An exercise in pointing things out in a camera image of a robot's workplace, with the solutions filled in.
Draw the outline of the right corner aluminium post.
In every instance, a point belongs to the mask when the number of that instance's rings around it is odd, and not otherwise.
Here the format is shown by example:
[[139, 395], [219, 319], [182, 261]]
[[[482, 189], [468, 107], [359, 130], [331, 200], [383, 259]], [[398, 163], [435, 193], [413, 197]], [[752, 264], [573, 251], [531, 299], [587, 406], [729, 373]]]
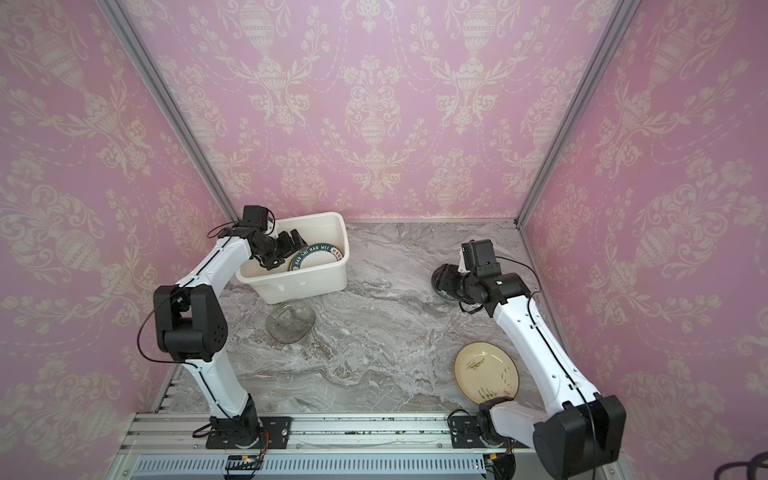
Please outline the right corner aluminium post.
[[591, 98], [640, 4], [639, 0], [616, 2], [606, 28], [585, 67], [574, 95], [565, 110], [564, 117], [544, 155], [541, 167], [533, 179], [519, 215], [515, 219], [519, 230], [522, 230], [532, 218], [535, 207], [554, 172], [560, 155], [564, 152], [582, 115], [589, 106]]

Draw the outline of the aluminium mounting rail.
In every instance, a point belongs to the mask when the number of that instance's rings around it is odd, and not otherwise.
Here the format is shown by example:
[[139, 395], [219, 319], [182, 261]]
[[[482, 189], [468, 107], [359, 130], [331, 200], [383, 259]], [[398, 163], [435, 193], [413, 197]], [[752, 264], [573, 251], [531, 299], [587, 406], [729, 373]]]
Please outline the aluminium mounting rail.
[[138, 414], [108, 471], [110, 479], [494, 479], [509, 460], [517, 479], [546, 479], [535, 451], [454, 449], [446, 418], [465, 413], [285, 414], [284, 450], [206, 448], [196, 414]]

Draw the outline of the clear glass plate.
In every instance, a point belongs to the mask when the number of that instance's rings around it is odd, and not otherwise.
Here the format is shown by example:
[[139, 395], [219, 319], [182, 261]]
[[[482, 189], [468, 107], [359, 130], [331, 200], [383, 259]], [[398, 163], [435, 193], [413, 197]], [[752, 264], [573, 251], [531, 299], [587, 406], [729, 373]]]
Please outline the clear glass plate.
[[316, 313], [304, 301], [284, 302], [269, 314], [265, 329], [277, 342], [293, 344], [304, 338], [314, 327]]

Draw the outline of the corner aluminium post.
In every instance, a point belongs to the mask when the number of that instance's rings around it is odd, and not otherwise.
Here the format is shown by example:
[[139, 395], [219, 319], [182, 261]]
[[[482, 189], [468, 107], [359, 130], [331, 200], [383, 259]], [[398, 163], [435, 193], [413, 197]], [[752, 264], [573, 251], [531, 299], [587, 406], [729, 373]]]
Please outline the corner aluminium post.
[[560, 155], [564, 152], [582, 115], [589, 106], [591, 98], [640, 4], [639, 0], [616, 2], [606, 28], [585, 67], [574, 95], [565, 110], [564, 117], [544, 155], [541, 167], [533, 179], [519, 215], [515, 219], [519, 230], [522, 230], [532, 218], [535, 207], [554, 172]]
[[213, 200], [227, 220], [238, 220], [240, 215], [233, 201], [208, 161], [201, 142], [195, 137], [180, 104], [165, 82], [157, 63], [140, 38], [127, 9], [120, 1], [97, 0], [96, 3], [172, 128], [178, 142], [212, 195]]

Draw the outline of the left corner aluminium post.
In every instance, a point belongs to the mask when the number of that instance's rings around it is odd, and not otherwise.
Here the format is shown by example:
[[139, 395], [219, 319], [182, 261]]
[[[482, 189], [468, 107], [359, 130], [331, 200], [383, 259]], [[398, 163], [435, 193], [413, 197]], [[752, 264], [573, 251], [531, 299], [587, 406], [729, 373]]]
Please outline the left corner aluminium post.
[[213, 200], [227, 220], [238, 220], [240, 215], [233, 201], [208, 161], [201, 142], [195, 137], [180, 104], [165, 82], [157, 63], [140, 38], [127, 9], [120, 1], [97, 0], [96, 3], [172, 128], [178, 142], [212, 195]]

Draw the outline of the beige plate brown rim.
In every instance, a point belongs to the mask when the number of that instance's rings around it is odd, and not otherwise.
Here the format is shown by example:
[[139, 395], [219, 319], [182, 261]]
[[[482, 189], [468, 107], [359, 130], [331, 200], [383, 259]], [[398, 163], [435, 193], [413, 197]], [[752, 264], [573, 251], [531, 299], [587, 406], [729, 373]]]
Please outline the beige plate brown rim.
[[476, 405], [501, 397], [515, 399], [520, 388], [515, 362], [504, 350], [487, 342], [467, 344], [457, 353], [454, 380], [462, 394]]

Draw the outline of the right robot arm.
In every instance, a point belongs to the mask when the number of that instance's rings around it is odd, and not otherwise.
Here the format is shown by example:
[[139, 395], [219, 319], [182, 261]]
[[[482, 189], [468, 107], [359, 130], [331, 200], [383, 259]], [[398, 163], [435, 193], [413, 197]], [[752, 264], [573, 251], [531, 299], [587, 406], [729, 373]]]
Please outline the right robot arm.
[[515, 273], [444, 264], [433, 289], [460, 305], [476, 305], [510, 338], [539, 389], [534, 410], [501, 394], [482, 402], [476, 417], [489, 443], [517, 441], [531, 447], [553, 479], [569, 479], [618, 460], [627, 413], [580, 372], [543, 320], [534, 293]]

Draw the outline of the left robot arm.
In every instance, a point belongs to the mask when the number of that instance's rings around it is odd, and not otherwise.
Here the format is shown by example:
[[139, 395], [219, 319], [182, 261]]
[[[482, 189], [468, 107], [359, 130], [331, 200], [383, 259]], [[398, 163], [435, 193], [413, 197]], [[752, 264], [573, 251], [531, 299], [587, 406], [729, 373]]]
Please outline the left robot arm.
[[297, 230], [272, 237], [262, 227], [233, 225], [190, 273], [153, 294], [158, 348], [194, 378], [209, 408], [208, 449], [259, 449], [269, 433], [226, 352], [228, 323], [219, 297], [240, 267], [256, 260], [273, 270], [307, 246]]

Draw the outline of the small green lettered rim plate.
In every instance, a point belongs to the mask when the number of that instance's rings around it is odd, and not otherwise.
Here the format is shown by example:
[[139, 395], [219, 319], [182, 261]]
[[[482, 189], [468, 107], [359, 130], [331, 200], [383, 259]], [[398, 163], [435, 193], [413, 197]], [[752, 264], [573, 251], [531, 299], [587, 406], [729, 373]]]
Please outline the small green lettered rim plate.
[[329, 243], [315, 243], [300, 250], [289, 263], [289, 271], [324, 266], [341, 261], [343, 251]]

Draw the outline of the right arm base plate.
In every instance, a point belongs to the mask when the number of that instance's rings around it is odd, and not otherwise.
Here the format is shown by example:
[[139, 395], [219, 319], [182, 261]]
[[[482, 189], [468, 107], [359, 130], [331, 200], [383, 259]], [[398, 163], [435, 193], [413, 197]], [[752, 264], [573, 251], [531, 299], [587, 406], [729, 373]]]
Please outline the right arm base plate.
[[451, 445], [454, 449], [503, 449], [508, 447], [507, 441], [497, 441], [486, 438], [474, 417], [468, 415], [452, 415], [446, 418]]

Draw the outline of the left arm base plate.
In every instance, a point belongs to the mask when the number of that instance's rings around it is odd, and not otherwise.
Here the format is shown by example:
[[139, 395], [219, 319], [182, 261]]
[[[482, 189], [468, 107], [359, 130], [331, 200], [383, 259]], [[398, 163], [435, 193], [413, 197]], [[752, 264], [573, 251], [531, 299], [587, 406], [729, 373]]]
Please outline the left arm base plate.
[[290, 439], [293, 418], [289, 416], [260, 417], [254, 426], [235, 423], [233, 426], [211, 426], [206, 448], [284, 450]]

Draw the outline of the white plastic bin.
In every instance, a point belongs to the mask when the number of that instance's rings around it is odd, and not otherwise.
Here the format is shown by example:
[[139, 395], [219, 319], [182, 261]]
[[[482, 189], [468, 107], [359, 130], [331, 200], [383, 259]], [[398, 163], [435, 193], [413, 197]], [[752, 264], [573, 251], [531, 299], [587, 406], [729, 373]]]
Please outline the white plastic bin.
[[350, 258], [349, 239], [343, 217], [336, 212], [325, 212], [280, 219], [275, 233], [297, 229], [308, 245], [329, 243], [340, 248], [344, 258], [336, 263], [289, 271], [289, 263], [265, 270], [257, 260], [244, 263], [236, 273], [241, 283], [250, 286], [261, 299], [270, 304], [298, 300], [341, 291], [347, 286], [347, 267]]

